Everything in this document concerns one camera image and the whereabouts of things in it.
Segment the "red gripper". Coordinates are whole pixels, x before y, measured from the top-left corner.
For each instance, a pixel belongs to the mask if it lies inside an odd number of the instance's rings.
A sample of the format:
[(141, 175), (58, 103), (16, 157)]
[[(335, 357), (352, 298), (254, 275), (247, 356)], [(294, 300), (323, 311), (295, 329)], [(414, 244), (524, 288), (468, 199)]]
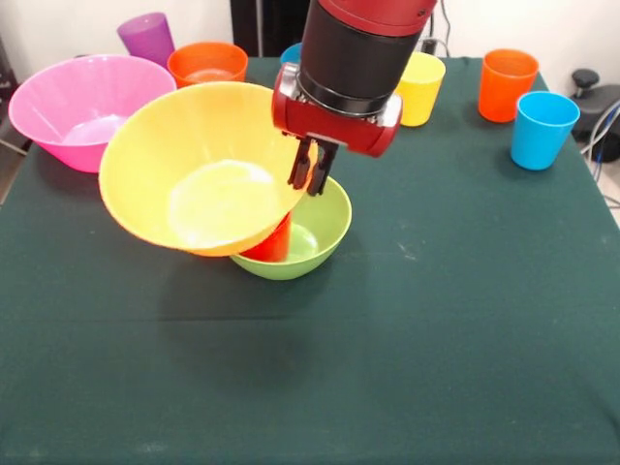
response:
[[(279, 130), (300, 138), (288, 184), (294, 189), (308, 186), (307, 194), (317, 196), (324, 191), (338, 151), (337, 144), (374, 158), (386, 152), (400, 126), (403, 102), (401, 97), (393, 94), (376, 115), (353, 117), (340, 114), (306, 96), (297, 81), (298, 72), (297, 64), (282, 66), (272, 95), (272, 120)], [(318, 142), (316, 164), (316, 147), (312, 139), (324, 140)]]

